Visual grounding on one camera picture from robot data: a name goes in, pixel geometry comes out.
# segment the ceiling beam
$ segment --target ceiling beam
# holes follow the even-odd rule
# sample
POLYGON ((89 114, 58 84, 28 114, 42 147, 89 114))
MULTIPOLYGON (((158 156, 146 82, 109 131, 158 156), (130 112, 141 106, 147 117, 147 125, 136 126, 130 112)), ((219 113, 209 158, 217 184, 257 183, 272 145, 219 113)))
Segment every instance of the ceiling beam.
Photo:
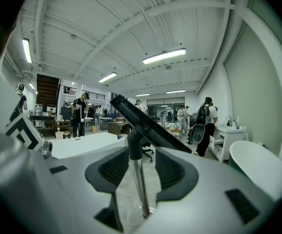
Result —
POLYGON ((35 22, 34 22, 34 44, 35 44, 35 59, 42 60, 42 31, 44 23, 44 15, 50 0, 38 0, 35 22))
POLYGON ((145 9, 141 6, 141 4, 138 2, 138 0, 132 0, 132 1, 138 6, 138 8, 140 9, 141 13, 143 14, 145 20, 146 20, 147 23, 150 25, 150 28, 152 29, 152 31, 153 31, 153 33, 154 33, 154 35, 155 35, 157 41, 159 42, 159 45, 160 45, 160 47, 161 47, 161 50, 162 50, 162 51, 165 50, 165 49, 164 49, 164 46, 163 46, 163 44, 162 44, 162 41, 161 41, 161 39, 160 39, 160 37, 159 37, 159 35, 158 35, 158 33, 157 33, 157 31, 156 31, 154 25, 152 24, 152 22, 151 22, 149 16, 147 15, 147 12, 145 11, 145 9))
MULTIPOLYGON (((96 36, 93 36, 86 30, 82 29, 81 27, 77 26, 76 24, 73 24, 69 21, 66 21, 60 17, 57 17, 55 15, 47 14, 46 20, 44 22, 45 24, 48 24, 52 27, 58 28, 62 31, 65 31, 69 34, 73 34, 77 36, 78 38, 92 44, 93 46, 96 46, 101 39, 96 38, 96 36)), ((111 47, 106 46, 103 50, 104 53, 115 59, 117 62, 119 62, 123 68, 125 68, 128 72, 132 73, 135 67, 132 66, 131 63, 129 63, 123 56, 121 56, 119 53, 117 53, 115 50, 113 50, 111 47)))
MULTIPOLYGON (((180 69, 187 69, 187 68, 202 68, 202 67, 209 67, 210 66, 209 60, 194 60, 194 61, 186 61, 186 62, 178 62, 171 65, 171 70, 180 70, 180 69)), ((118 86, 121 82, 131 82, 136 79, 141 79, 149 76, 157 75, 161 72, 168 72, 166 70, 167 65, 157 66, 155 68, 151 68, 149 70, 144 70, 143 72, 136 73, 134 75, 128 76, 128 77, 121 77, 120 79, 117 79, 115 81, 112 81, 110 83, 107 83, 109 87, 118 86)))
MULTIPOLYGON (((162 4, 160 6, 151 8, 146 10, 147 15, 151 17, 158 16, 160 14, 174 11, 174 10, 181 10, 185 8, 193 8, 193 7, 214 7, 214 8, 226 8, 230 7, 227 3, 221 2, 219 0, 177 0, 173 2, 169 2, 166 4, 162 4)), ((92 58, 99 53, 101 49, 103 49, 106 45, 108 45, 112 40, 116 37, 121 35, 123 32, 127 31, 131 27, 137 25, 138 23, 144 21, 145 18, 142 13, 137 14, 133 18, 127 20, 126 22, 122 23, 116 29, 114 29, 111 33, 109 33, 106 37, 102 39, 98 43, 98 45, 88 54, 85 60, 81 63, 78 68, 78 72, 81 72, 85 66, 92 60, 92 58)))
POLYGON ((215 64, 215 62, 217 60, 220 48, 221 48, 222 43, 223 43, 223 38, 224 38, 225 32, 227 30, 230 9, 232 8, 230 6, 231 5, 231 0, 225 0, 225 4, 226 4, 226 7, 224 9, 224 15, 223 15, 223 19, 222 19, 222 27, 221 27, 220 34, 219 34, 219 37, 218 37, 218 41, 217 41, 217 45, 216 45, 216 48, 215 48, 215 51, 214 51, 214 55, 213 55, 213 57, 211 59, 210 68, 206 71, 206 73, 205 73, 205 75, 204 75, 204 77, 202 79, 201 86, 198 89, 197 93, 199 93, 199 91, 201 90, 204 82, 206 81, 207 77, 209 76, 209 73, 210 73, 211 69, 213 68, 213 66, 214 66, 214 64, 215 64))
POLYGON ((164 84, 164 85, 158 85, 158 86, 153 86, 153 87, 124 91, 123 93, 146 94, 153 90, 155 90, 155 92, 158 93, 162 89, 166 92, 166 90, 168 89, 178 90, 178 89, 186 89, 188 87, 195 87, 195 86, 200 86, 200 85, 201 85, 201 82, 199 81, 185 81, 185 82, 176 82, 176 83, 171 83, 171 84, 164 84))

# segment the sink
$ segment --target sink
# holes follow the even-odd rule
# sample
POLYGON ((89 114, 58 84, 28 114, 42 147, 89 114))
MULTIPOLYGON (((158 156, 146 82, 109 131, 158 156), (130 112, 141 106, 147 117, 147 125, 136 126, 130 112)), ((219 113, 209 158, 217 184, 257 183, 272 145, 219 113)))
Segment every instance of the sink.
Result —
POLYGON ((246 130, 245 129, 235 129, 233 127, 227 126, 227 125, 217 125, 216 128, 219 131, 225 132, 225 133, 243 133, 246 130))

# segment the metal pole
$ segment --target metal pole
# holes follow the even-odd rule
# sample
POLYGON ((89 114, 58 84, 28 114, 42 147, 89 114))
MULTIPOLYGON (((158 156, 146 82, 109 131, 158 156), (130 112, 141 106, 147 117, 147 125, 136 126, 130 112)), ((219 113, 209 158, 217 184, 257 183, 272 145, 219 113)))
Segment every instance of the metal pole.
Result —
POLYGON ((132 160, 132 167, 143 216, 148 217, 150 215, 150 208, 145 188, 142 159, 132 160))

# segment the faucet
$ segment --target faucet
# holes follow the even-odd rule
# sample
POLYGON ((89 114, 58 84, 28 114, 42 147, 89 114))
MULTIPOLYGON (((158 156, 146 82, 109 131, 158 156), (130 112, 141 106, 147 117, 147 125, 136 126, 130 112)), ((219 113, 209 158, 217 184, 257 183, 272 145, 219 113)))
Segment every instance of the faucet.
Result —
POLYGON ((230 116, 230 115, 228 115, 228 116, 226 117, 226 119, 227 119, 228 117, 230 118, 230 120, 228 120, 227 126, 230 126, 230 124, 229 124, 229 123, 230 123, 230 122, 232 122, 232 118, 231 118, 231 116, 230 116))

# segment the bottle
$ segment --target bottle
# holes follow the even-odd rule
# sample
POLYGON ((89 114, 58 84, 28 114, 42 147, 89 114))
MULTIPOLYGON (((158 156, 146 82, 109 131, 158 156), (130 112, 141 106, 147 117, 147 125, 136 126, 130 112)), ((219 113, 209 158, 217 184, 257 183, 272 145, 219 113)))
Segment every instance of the bottle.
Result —
POLYGON ((233 127, 234 129, 237 128, 237 123, 235 122, 235 120, 233 120, 233 122, 232 122, 232 127, 233 127))
POLYGON ((63 133, 60 131, 59 127, 58 127, 58 131, 55 133, 55 136, 57 139, 63 139, 63 133))

